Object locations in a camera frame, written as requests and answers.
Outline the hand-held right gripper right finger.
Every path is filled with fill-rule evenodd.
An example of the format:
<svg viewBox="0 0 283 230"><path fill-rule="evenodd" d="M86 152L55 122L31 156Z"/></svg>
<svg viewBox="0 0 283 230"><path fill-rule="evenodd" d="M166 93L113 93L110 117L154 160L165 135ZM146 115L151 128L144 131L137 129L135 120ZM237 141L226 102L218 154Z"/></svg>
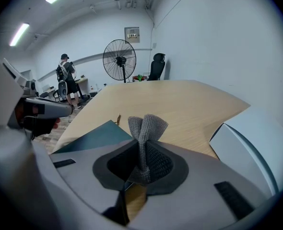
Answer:
<svg viewBox="0 0 283 230"><path fill-rule="evenodd" d="M279 198L265 196L252 182L211 156L159 141L150 144L182 157L189 172L172 193L148 196L129 229L260 229L259 223Z"/></svg>

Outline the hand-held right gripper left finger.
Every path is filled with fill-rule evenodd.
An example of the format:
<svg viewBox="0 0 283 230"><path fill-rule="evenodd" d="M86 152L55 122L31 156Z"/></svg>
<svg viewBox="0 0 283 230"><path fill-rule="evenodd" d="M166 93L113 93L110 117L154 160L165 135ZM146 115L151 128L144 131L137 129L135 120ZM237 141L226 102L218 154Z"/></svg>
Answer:
<svg viewBox="0 0 283 230"><path fill-rule="evenodd" d="M100 215L126 226L127 181L137 165L138 142L74 152L53 153L50 158L70 189Z"/></svg>

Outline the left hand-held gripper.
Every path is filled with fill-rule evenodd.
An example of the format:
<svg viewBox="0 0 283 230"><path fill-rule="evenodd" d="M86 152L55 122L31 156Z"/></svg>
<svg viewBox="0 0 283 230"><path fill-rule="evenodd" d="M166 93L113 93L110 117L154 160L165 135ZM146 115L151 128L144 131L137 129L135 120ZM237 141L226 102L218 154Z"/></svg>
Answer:
<svg viewBox="0 0 283 230"><path fill-rule="evenodd" d="M60 118L70 116L70 105L40 97L25 98L22 88L14 81L0 60L0 132L6 140L24 140L26 134L20 122L24 115L36 118Z"/></svg>

